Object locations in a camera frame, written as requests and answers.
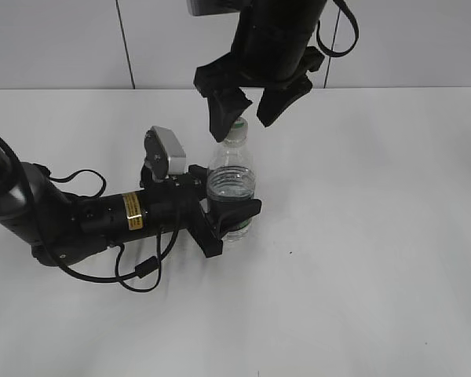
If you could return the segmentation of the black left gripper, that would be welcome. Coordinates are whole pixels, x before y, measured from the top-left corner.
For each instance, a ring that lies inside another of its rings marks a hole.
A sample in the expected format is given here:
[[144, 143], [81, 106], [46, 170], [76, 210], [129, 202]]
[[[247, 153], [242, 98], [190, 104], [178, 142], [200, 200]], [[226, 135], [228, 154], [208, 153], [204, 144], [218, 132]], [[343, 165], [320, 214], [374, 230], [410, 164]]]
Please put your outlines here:
[[206, 198], [209, 169], [197, 164], [182, 175], [161, 182], [152, 180], [147, 167], [141, 169], [141, 209], [144, 226], [163, 232], [187, 229], [207, 258], [222, 254], [221, 239], [261, 212], [259, 199], [217, 201], [208, 199], [205, 213], [201, 201]]

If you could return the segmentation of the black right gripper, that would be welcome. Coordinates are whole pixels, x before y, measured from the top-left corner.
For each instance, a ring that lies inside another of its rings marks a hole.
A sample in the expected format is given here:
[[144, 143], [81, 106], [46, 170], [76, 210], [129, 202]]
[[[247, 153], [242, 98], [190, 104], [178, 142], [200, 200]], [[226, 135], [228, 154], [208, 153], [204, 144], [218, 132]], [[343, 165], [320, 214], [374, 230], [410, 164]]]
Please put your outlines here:
[[296, 80], [318, 71], [324, 55], [301, 42], [258, 43], [249, 50], [232, 49], [195, 70], [194, 86], [206, 97], [210, 133], [222, 142], [233, 123], [252, 105], [240, 87], [264, 89], [257, 117], [271, 126], [295, 101], [313, 88], [310, 80]]

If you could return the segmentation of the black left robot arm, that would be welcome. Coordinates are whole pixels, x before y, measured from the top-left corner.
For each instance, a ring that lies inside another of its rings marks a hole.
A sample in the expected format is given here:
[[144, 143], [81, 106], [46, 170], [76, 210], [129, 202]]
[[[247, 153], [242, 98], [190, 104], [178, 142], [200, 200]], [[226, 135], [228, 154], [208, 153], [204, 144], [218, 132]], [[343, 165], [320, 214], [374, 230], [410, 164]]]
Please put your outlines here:
[[260, 213], [261, 201], [253, 198], [204, 211], [208, 170], [186, 166], [172, 130], [153, 126], [144, 148], [140, 190], [79, 196], [61, 191], [46, 167], [19, 162], [0, 138], [0, 224], [28, 243], [41, 264], [55, 266], [54, 255], [74, 265], [109, 247], [182, 229], [212, 258], [232, 228]]

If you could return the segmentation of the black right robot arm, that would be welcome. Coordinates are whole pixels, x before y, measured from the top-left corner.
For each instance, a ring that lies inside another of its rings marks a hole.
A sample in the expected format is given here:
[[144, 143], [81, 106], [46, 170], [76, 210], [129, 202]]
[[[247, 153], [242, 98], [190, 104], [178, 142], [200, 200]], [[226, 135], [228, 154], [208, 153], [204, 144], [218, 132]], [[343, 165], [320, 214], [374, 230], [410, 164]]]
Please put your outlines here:
[[309, 93], [309, 72], [324, 55], [309, 45], [323, 1], [219, 1], [222, 11], [236, 11], [239, 22], [231, 49], [198, 67], [194, 85], [206, 98], [210, 132], [223, 141], [232, 124], [252, 104], [246, 88], [261, 88], [257, 118], [271, 126], [295, 101]]

